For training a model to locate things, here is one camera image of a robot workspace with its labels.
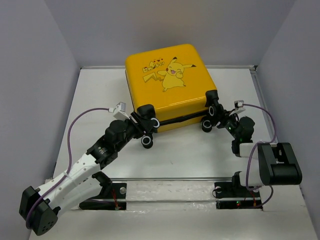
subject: screw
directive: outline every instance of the screw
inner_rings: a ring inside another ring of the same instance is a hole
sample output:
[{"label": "screw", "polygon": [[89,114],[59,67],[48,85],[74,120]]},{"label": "screw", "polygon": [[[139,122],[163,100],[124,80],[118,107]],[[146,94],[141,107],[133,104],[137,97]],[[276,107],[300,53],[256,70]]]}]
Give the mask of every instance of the screw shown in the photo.
[{"label": "screw", "polygon": [[222,189],[220,186],[216,186],[214,189],[218,194],[222,193]]},{"label": "screw", "polygon": [[124,186],[120,188],[121,194],[126,194],[126,192],[127,192],[127,189]]}]

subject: cable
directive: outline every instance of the cable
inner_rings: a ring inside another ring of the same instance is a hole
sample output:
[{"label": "cable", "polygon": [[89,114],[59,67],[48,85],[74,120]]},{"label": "cable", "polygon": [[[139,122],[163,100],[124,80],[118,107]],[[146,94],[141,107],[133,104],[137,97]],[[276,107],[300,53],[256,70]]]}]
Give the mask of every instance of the cable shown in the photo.
[{"label": "cable", "polygon": [[117,202],[116,191],[115,191],[114,188],[112,189],[111,194],[112,194],[112,197],[113,197],[113,200],[114,200],[114,205],[117,208],[118,207],[118,202]]},{"label": "cable", "polygon": [[270,196],[267,198],[267,200],[265,200],[263,203],[256,205],[256,206],[249,206],[246,207],[247,209],[259,209],[261,208],[263,205],[265,205],[267,202],[270,201],[270,199],[272,198],[272,196],[274,195],[274,188],[272,186],[269,186],[271,188],[271,193]]},{"label": "cable", "polygon": [[253,206],[256,206],[256,198],[255,198],[255,194],[252,191],[249,191],[249,193],[251,194],[251,196],[253,197]]},{"label": "cable", "polygon": [[[273,143],[276,138],[277,138],[277,126],[276,126],[276,122],[275,122],[275,119],[273,118],[273,116],[271,115],[271,113],[264,109],[263,107],[260,107],[260,106],[257,106],[257,105],[253,105],[253,104],[247,104],[247,103],[244,103],[243,106],[248,106],[248,107],[252,107],[252,108],[256,108],[256,109],[260,109],[262,111],[264,111],[265,113],[268,114],[268,116],[270,117],[271,119],[271,122],[272,122],[272,125],[273,125],[273,129],[274,129],[274,134],[273,134],[273,138],[271,139],[271,141],[266,141],[265,143],[267,144],[271,144]],[[257,187],[249,187],[249,172],[250,172],[250,166],[251,166],[251,162],[252,162],[252,158],[253,158],[253,155],[254,155],[254,152],[256,150],[256,148],[258,147],[258,144],[259,143],[262,143],[262,141],[258,141],[252,148],[251,152],[250,152],[250,155],[249,155],[249,159],[248,159],[248,164],[247,164],[247,168],[246,168],[246,174],[245,174],[245,187],[246,189],[251,192],[253,190],[257,190],[259,189],[261,186],[257,186]],[[262,204],[260,204],[259,206],[255,206],[255,208],[259,208],[259,207],[262,207],[264,204],[266,204],[267,202],[269,202],[269,200],[271,199],[272,195],[274,194],[274,189],[272,188],[272,186],[270,186],[271,188],[271,194],[270,194],[270,197],[265,201],[263,202]]]},{"label": "cable", "polygon": [[84,111],[83,113],[81,113],[79,116],[77,116],[73,122],[70,124],[68,133],[67,133],[67,148],[68,148],[68,155],[69,155],[69,165],[68,168],[66,170],[66,174],[55,184],[53,185],[48,191],[46,191],[41,197],[39,197],[39,199],[37,201],[35,201],[35,203],[32,205],[32,207],[30,208],[26,219],[25,219],[25,226],[28,229],[31,229],[31,224],[30,224],[30,218],[32,213],[34,212],[35,208],[37,207],[37,205],[45,198],[45,196],[47,196],[49,193],[51,193],[57,186],[59,186],[67,177],[67,175],[70,173],[71,167],[72,167],[72,154],[71,154],[71,147],[70,147],[70,134],[71,134],[71,129],[74,126],[74,124],[76,123],[76,121],[81,118],[83,115],[85,115],[86,113],[92,112],[92,111],[96,111],[96,110],[105,110],[105,111],[109,111],[109,108],[104,108],[104,107],[97,107],[97,108],[91,108],[88,109],[86,111]]}]

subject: white table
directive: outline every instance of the white table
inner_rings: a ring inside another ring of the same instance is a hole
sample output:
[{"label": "white table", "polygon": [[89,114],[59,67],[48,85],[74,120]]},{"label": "white table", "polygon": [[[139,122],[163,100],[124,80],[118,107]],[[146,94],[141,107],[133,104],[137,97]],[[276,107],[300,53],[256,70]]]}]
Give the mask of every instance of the white table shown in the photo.
[{"label": "white table", "polygon": [[[260,105],[248,69],[209,69],[220,102],[233,108],[234,100]],[[83,111],[114,107],[131,99],[124,69],[83,69],[80,72],[67,127]],[[255,121],[253,141],[270,140],[261,111],[247,107],[242,116]],[[83,116],[71,133],[73,160],[77,160],[104,133],[113,117],[97,111]],[[54,176],[68,165],[65,130]],[[132,140],[103,171],[112,179],[126,179],[127,211],[82,211],[65,213],[44,239],[237,239],[315,240],[307,208],[298,186],[277,186],[274,197],[256,209],[216,210],[212,181],[243,171],[247,161],[232,154],[233,138],[225,129],[204,133],[199,124],[155,134],[154,145],[144,149]],[[139,181],[158,179],[157,181]],[[193,179],[194,181],[163,181]],[[262,200],[268,187],[260,191]]]}]

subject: bolt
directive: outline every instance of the bolt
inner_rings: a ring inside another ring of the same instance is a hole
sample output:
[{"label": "bolt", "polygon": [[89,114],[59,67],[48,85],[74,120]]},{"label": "bolt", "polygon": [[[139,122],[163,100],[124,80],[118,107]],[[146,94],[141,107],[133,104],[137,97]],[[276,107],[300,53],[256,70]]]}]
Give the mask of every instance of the bolt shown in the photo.
[{"label": "bolt", "polygon": [[127,192],[127,189],[124,186],[120,188],[121,194],[126,194],[126,192]]}]

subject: white connector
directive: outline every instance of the white connector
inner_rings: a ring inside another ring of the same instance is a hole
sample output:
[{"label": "white connector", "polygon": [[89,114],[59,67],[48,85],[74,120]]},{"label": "white connector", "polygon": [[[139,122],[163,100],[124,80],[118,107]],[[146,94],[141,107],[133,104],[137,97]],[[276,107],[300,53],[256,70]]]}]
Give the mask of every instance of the white connector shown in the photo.
[{"label": "white connector", "polygon": [[112,113],[115,119],[124,121],[129,118],[129,116],[126,114],[126,104],[124,102],[119,102],[114,109],[110,109],[113,110]]},{"label": "white connector", "polygon": [[245,102],[243,100],[234,101],[234,110],[229,114],[229,116],[244,112],[246,110],[244,108],[244,103]]},{"label": "white connector", "polygon": [[[254,148],[255,142],[241,143],[239,145],[239,155],[241,158],[249,158],[252,149]],[[258,159],[258,148],[256,147],[252,159]]]}]

